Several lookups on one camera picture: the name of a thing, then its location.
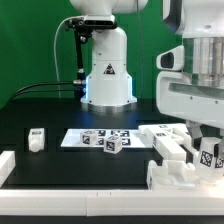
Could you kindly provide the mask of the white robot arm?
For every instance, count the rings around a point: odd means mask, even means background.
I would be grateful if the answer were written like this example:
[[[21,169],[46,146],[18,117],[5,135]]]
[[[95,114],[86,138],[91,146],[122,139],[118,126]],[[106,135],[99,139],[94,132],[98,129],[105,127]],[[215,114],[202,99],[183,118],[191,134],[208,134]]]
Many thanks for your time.
[[[92,68],[81,102],[106,110],[137,101],[127,72],[127,36],[118,14],[138,12],[148,0],[70,0],[80,12],[69,21],[80,44],[93,40]],[[210,151],[203,125],[222,137],[213,150],[224,159],[224,0],[162,0],[162,21],[182,43],[160,54],[156,105],[160,113],[186,121],[200,152]]]

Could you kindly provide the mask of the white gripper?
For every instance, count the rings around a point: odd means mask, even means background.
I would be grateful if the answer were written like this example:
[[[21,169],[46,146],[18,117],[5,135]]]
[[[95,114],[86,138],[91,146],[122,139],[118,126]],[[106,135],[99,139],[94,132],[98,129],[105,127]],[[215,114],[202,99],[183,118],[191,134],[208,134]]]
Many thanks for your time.
[[[197,86],[184,73],[162,71],[156,82],[156,103],[162,114],[187,120],[193,144],[201,142],[201,124],[220,128],[219,156],[224,160],[224,80],[219,87]]]

